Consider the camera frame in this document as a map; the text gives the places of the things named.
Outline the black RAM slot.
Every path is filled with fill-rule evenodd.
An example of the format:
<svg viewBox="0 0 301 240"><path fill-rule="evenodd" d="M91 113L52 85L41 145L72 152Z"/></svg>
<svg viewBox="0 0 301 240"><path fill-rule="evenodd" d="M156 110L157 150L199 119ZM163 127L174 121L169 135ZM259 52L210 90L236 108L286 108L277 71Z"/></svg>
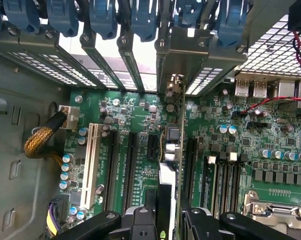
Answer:
<svg viewBox="0 0 301 240"><path fill-rule="evenodd" d="M214 202L214 216L218 219L224 211L225 193L227 187L227 154L221 151L216 166L216 195Z"/></svg>
<svg viewBox="0 0 301 240"><path fill-rule="evenodd" d="M248 154L247 153L241 153L239 155L239 157L237 158L237 162L234 166L234 181L233 181L233 196L232 196L232 210L234 212L237 211L241 168L244 167L244 165L247 161L248 161Z"/></svg>
<svg viewBox="0 0 301 240"><path fill-rule="evenodd" d="M225 191L224 191L224 208L223 212L232 211L234 208L235 200L235 185L237 174L237 148L234 145L228 145L226 147L226 164L225 170Z"/></svg>

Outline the metal CPU socket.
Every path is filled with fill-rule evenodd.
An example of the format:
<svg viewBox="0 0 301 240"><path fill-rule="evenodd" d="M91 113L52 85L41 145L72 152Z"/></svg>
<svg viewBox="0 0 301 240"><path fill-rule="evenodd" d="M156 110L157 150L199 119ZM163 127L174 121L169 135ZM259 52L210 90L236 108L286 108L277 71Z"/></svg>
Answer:
<svg viewBox="0 0 301 240"><path fill-rule="evenodd" d="M297 203L279 203L261 200L250 190L243 199L241 213L261 224L295 240L301 240L301 200Z"/></svg>

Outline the short black expansion slot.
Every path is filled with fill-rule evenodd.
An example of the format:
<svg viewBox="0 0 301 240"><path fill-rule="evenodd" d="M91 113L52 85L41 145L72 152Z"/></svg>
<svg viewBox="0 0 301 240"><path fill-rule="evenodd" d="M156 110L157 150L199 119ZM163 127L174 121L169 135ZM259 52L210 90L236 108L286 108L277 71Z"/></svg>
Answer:
<svg viewBox="0 0 301 240"><path fill-rule="evenodd" d="M155 160L157 158L159 148L159 137L156 134L149 134L147 139L147 158Z"/></svg>

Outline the white expansion slot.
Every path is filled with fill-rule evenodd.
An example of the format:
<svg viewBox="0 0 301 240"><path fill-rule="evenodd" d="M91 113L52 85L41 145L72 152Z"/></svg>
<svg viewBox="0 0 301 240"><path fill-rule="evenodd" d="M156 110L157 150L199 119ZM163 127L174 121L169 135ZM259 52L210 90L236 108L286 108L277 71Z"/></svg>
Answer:
<svg viewBox="0 0 301 240"><path fill-rule="evenodd" d="M85 163L81 187L80 207L90 209L95 202L99 151L101 144L102 125L90 123L88 128Z"/></svg>

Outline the green motherboard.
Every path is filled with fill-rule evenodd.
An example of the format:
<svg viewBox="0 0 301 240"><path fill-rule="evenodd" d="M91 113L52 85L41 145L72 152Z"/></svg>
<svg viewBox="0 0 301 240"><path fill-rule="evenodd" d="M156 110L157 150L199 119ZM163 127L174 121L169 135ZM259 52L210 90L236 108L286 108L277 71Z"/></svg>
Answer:
<svg viewBox="0 0 301 240"><path fill-rule="evenodd" d="M110 131L118 132L118 157L114 182L113 211L122 213L129 133L138 134L138 152L131 207L141 205L146 190L155 190L159 164L170 161L184 191L188 138L197 139L193 179L193 207L200 206L205 156L216 157L211 209L216 197L220 152L235 146L237 158L248 154L241 168L236 212L242 213L245 194L255 191L260 200L297 203L301 200L301 81L277 79L248 82L235 87L222 84L204 98L187 98L185 115L177 104L161 102L154 94L121 94L116 91L76 91L71 105L79 109L76 131L65 140L63 182L69 195L66 226L72 228L104 210ZM101 124L101 141L94 205L81 208L89 124ZM158 135L156 159L147 158L149 134Z"/></svg>

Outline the white power connector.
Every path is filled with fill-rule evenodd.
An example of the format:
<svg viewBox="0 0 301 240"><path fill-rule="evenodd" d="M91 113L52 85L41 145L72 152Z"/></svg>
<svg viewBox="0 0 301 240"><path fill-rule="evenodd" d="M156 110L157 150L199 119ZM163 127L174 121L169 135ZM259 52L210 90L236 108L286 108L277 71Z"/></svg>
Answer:
<svg viewBox="0 0 301 240"><path fill-rule="evenodd" d="M66 120L60 128L64 130L76 130L79 121L79 109L74 106L60 105L58 110L66 115Z"/></svg>

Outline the metal expansion slot cover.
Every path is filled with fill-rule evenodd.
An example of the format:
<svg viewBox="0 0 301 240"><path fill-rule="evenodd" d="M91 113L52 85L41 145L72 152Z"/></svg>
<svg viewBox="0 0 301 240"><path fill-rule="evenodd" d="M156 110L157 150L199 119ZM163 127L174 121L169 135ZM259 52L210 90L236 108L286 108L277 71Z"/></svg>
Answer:
<svg viewBox="0 0 301 240"><path fill-rule="evenodd" d="M105 90L107 87L96 76L59 45L59 38L58 33L51 38L44 33L22 33L19 44L29 56L74 82L76 87Z"/></svg>
<svg viewBox="0 0 301 240"><path fill-rule="evenodd" d="M236 66L243 64L247 57L238 53L235 46L222 48L218 45L218 37L211 38L208 55L204 56L192 73L186 87L186 95L201 97L212 91L224 77Z"/></svg>
<svg viewBox="0 0 301 240"><path fill-rule="evenodd" d="M74 87L80 85L78 80L53 66L48 60L25 50L19 44L19 37L10 35L7 30L0 31L0 55L57 83Z"/></svg>

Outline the open grey PC case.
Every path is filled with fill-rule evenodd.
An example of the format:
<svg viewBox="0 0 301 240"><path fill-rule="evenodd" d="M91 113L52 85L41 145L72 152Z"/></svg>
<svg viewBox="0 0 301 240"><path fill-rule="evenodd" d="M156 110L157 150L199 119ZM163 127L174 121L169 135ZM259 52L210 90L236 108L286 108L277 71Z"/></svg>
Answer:
<svg viewBox="0 0 301 240"><path fill-rule="evenodd" d="M47 0L33 0L38 9L40 30L29 34L11 24L0 0L1 31L20 38L59 34L59 46L97 77L106 89L77 87L58 83L0 55L0 240L52 240L69 230L66 218L70 182L63 182L67 133L61 129L66 115L59 106L72 106L72 94L80 91L156 95L161 102L178 105L185 116L186 99L203 99L219 86L235 87L236 80L272 82L277 79L301 81L301 32L288 30L289 7L296 0L247 0L246 22L236 51L246 61L236 66L213 90L199 97L185 94L179 100L166 100L157 92L157 51L159 29L172 29L176 0L157 0L156 35L141 42L131 29L132 0L116 0L117 34L103 40L90 23L90 0L75 0L79 28L74 37L64 37L49 24ZM195 29L217 35L220 0L202 0L195 28L186 28L189 37ZM177 178L176 215L172 240L182 240L180 226L181 179Z"/></svg>

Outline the black intrusion switch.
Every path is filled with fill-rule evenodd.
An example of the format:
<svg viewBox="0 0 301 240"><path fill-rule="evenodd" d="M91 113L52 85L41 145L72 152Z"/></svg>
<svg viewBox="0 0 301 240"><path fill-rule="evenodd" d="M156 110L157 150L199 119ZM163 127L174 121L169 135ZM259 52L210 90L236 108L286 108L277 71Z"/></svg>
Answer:
<svg viewBox="0 0 301 240"><path fill-rule="evenodd" d="M301 32L301 0L296 0L288 10L288 30Z"/></svg>

